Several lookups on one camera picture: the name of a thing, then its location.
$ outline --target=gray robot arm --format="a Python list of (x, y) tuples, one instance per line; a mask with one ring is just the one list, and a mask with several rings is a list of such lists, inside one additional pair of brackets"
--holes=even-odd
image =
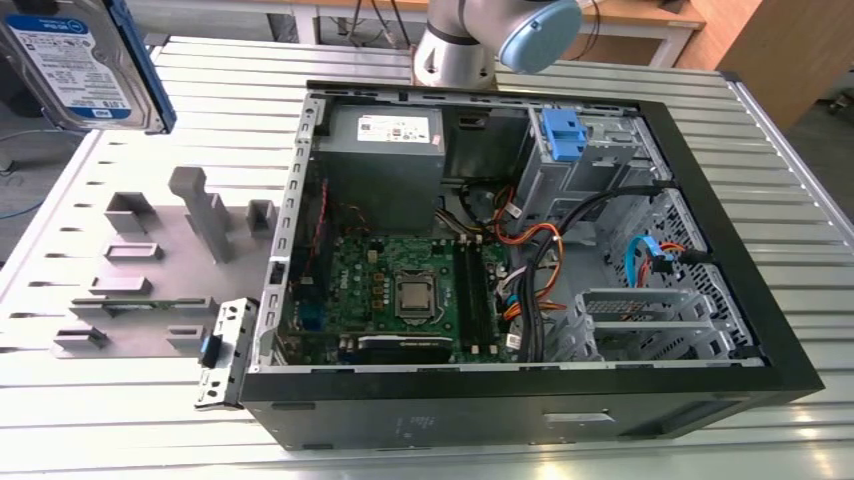
[(487, 88), (495, 56), (537, 73), (569, 48), (582, 24), (575, 0), (431, 0), (415, 52), (415, 76), (430, 86)]

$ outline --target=blue drive bracket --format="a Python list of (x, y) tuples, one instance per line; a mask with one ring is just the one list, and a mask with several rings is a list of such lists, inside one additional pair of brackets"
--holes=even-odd
[(555, 162), (575, 162), (587, 147), (587, 127), (573, 110), (543, 108), (543, 130)]
[(112, 16), (116, 29), (119, 30), (119, 35), (122, 35), (124, 45), (131, 52), (131, 58), (134, 60), (134, 65), (136, 65), (139, 76), (146, 83), (146, 90), (148, 90), (148, 95), (151, 95), (155, 108), (158, 109), (158, 114), (163, 120), (164, 131), (160, 133), (170, 133), (175, 127), (175, 122), (178, 121), (175, 107), (172, 107), (170, 96), (166, 93), (163, 82), (160, 81), (158, 71), (155, 70), (155, 64), (148, 56), (143, 37), (136, 29), (134, 17), (131, 16), (131, 10), (128, 9), (124, 0), (104, 0), (104, 6), (110, 10), (110, 15)]

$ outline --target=table leg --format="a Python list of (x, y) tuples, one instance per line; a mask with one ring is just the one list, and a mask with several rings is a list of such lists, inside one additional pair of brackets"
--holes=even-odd
[(299, 43), (318, 45), (318, 23), (316, 18), (320, 16), (316, 5), (292, 4), (294, 21), (296, 22), (296, 34)]
[(662, 44), (658, 46), (650, 67), (670, 68), (675, 65), (677, 59), (682, 54), (685, 45), (689, 43), (691, 33), (694, 30), (690, 28), (669, 28), (667, 36), (662, 40)]

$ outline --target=desk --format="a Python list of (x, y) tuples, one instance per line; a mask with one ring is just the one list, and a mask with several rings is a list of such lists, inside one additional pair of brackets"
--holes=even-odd
[[(312, 45), (318, 44), (319, 38), (316, 18), (324, 16), (351, 18), (355, 6), (355, 0), (296, 0), (291, 3), (299, 41)], [(426, 23), (429, 3), (429, 0), (398, 1), (403, 21)], [(599, 7), (602, 17), (599, 35), (661, 40), (650, 66), (673, 67), (691, 34), (703, 28), (706, 21), (690, 3), (685, 5), (678, 15), (659, 9), (657, 4), (658, 2), (649, 0), (603, 1)], [(391, 3), (378, 1), (378, 6), (383, 18), (387, 21), (394, 20)], [(377, 19), (369, 0), (363, 0), (359, 17)], [(581, 33), (589, 34), (597, 18), (593, 6), (585, 8), (583, 18)]]
[(175, 201), (168, 175), (127, 172), (202, 166), (228, 207), (246, 206), (248, 198), (280, 202), (306, 80), (411, 81), (406, 53), (390, 50), (172, 37), (152, 57), (178, 110), (175, 132), (87, 136), (0, 270), (0, 346), (22, 349), (0, 355), (0, 475), (621, 480), (642, 471), (658, 479), (719, 480), (726, 470), (733, 478), (854, 476), (854, 296), (841, 289), (854, 284), (852, 225), (743, 86), (715, 72), (559, 62), (543, 75), (499, 67), (498, 84), (667, 104), (822, 375), (822, 392), (674, 440), (286, 452), (246, 411), (194, 411), (195, 358), (52, 358), (51, 339), (80, 292), (34, 282), (67, 284), (76, 272), (95, 274), (112, 236), (102, 213), (112, 192), (144, 190), (158, 209)]

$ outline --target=cpu socket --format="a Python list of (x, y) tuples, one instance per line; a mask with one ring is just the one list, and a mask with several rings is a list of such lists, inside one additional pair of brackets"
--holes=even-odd
[(437, 277), (427, 270), (395, 273), (395, 315), (410, 325), (422, 325), (437, 315)]

